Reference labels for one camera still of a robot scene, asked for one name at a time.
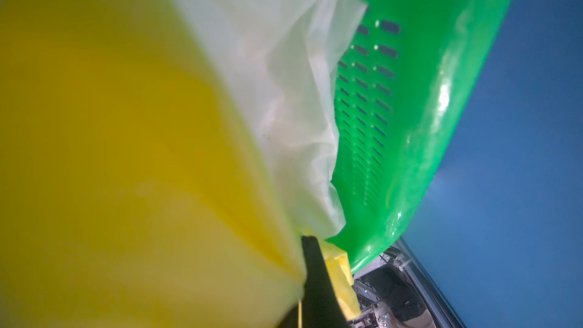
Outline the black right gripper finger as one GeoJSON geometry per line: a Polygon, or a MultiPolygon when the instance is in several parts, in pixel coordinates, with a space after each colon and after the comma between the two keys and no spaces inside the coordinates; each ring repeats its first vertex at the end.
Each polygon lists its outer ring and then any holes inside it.
{"type": "Polygon", "coordinates": [[[302,247],[308,271],[305,294],[278,327],[349,328],[333,291],[317,239],[304,236],[302,247]]]}

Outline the large yellow raincoat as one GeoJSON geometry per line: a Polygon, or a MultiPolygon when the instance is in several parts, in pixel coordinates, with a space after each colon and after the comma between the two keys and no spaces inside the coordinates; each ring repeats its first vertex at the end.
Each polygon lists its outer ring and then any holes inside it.
{"type": "Polygon", "coordinates": [[[173,0],[1,0],[3,327],[275,327],[306,235],[173,0]]]}

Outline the white raincoat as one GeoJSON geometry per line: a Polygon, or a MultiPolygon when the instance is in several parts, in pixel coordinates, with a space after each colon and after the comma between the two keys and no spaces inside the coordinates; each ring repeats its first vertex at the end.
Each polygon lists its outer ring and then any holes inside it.
{"type": "Polygon", "coordinates": [[[173,0],[261,148],[293,225],[319,238],[346,218],[332,185],[338,63],[362,0],[173,0]]]}

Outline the green plastic basket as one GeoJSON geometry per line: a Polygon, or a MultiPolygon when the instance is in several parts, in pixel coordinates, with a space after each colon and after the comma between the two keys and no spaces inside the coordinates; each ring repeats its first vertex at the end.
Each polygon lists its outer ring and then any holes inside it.
{"type": "Polygon", "coordinates": [[[331,242],[358,272],[407,229],[511,0],[363,0],[339,61],[332,184],[346,218],[331,242]]]}

